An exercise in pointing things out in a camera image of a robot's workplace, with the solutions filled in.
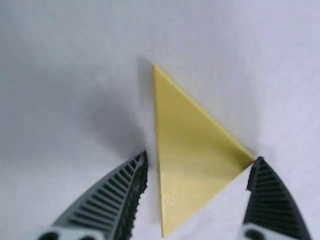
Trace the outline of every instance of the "screw hole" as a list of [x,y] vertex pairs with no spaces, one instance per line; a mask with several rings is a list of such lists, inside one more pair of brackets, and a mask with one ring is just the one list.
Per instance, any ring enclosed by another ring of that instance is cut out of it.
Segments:
[[94,238],[93,236],[84,236],[84,237],[80,238],[79,240],[96,240],[96,238]]
[[47,232],[43,234],[38,240],[58,240],[59,234],[54,231]]
[[261,232],[254,229],[245,231],[244,235],[250,240],[266,240],[265,236]]

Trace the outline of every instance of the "white surface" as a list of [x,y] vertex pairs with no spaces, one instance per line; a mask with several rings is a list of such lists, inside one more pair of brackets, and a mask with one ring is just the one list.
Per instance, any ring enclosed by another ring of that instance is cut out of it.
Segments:
[[[266,157],[319,239],[319,11],[316,0],[1,1],[0,239],[48,226],[145,148],[133,239],[161,238],[150,63]],[[248,175],[167,239],[236,239]]]

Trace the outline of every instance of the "yellow triangle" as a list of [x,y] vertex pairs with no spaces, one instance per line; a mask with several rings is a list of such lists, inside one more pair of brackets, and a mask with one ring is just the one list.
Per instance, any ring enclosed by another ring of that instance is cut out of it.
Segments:
[[253,155],[153,67],[162,236],[237,177]]

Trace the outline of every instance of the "white paper background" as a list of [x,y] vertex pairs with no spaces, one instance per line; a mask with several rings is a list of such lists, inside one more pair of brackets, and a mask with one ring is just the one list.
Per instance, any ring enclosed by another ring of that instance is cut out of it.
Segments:
[[[320,238],[320,3],[3,0],[0,238],[50,225],[147,149],[133,239],[161,239],[151,63],[274,167]],[[167,239],[236,238],[244,172]]]

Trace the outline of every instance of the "paper triangle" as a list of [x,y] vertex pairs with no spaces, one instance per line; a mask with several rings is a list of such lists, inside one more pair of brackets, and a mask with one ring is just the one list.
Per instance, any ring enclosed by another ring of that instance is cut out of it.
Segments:
[[253,161],[253,155],[153,67],[162,236],[167,236]]

